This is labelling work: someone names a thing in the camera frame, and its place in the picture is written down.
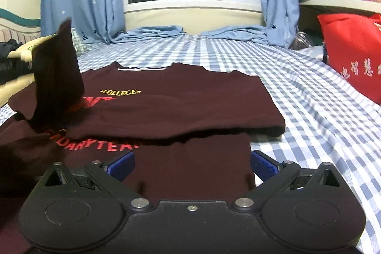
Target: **yellow cloth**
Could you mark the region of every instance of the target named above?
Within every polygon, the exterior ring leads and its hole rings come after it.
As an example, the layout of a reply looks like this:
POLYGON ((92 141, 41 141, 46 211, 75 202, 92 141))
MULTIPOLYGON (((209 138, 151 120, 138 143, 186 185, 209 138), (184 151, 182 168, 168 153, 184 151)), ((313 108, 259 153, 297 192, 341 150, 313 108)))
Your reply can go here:
POLYGON ((30 42, 23 44, 16 51, 9 52, 8 57, 12 59, 20 58, 23 61, 32 61, 32 50, 39 44, 51 38, 52 36, 55 36, 55 35, 40 37, 40 38, 31 40, 30 42))
POLYGON ((16 80, 9 81, 4 85, 0 85, 0 107, 8 102, 8 99, 27 87, 34 81, 34 74, 18 77, 16 80))

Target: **checkered bedsheet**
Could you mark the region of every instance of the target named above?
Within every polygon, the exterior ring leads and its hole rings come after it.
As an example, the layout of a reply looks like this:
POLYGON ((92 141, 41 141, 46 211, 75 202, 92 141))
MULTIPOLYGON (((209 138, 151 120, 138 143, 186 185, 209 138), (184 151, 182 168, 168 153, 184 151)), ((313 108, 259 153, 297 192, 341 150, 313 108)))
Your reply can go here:
MULTIPOLYGON (((123 66, 164 67, 173 62, 212 71, 239 70, 260 76, 286 120, 278 139, 252 137, 277 161, 302 168, 333 162, 361 202, 367 217, 358 248, 380 254, 381 248, 381 107, 359 94, 329 66, 298 52, 201 36, 106 45, 91 44, 78 58, 81 71, 118 61, 123 66)), ((0 109, 0 124, 14 112, 0 109)))

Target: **blue textured pad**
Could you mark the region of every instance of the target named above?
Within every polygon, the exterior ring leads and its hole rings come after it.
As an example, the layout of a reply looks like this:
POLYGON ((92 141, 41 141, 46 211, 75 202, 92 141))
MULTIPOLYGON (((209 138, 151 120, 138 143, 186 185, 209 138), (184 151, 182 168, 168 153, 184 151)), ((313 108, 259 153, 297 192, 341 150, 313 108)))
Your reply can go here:
POLYGON ((270 179, 278 173, 278 167, 270 163, 255 152, 250 156, 251 170, 263 181, 270 179))
POLYGON ((107 173, 122 182, 135 169, 135 154, 130 152, 107 167, 107 173))

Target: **white window frame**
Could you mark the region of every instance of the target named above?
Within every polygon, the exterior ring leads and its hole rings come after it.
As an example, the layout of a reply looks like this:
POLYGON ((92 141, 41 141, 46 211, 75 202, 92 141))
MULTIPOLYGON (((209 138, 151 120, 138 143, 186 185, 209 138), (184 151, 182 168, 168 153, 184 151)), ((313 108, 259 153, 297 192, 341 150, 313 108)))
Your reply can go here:
POLYGON ((220 8, 262 12, 261 0, 152 0, 128 3, 123 0, 124 13, 169 8, 220 8))

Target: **silver bolt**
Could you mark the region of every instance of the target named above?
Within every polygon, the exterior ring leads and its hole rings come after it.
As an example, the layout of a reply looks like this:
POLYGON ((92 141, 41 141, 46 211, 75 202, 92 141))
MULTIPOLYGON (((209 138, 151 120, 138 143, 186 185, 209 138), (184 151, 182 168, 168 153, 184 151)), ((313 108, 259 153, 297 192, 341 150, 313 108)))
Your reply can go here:
POLYGON ((131 201, 131 206, 134 208, 145 208, 149 205, 149 201, 146 200, 145 198, 135 198, 131 201))
POLYGON ((241 208, 249 208, 254 204, 254 201, 251 200, 250 198, 238 198, 236 200, 236 205, 241 207, 241 208))
POLYGON ((194 212, 194 211, 196 211, 198 208, 197 208, 197 206, 189 206, 188 207, 188 210, 190 211, 190 212, 194 212))

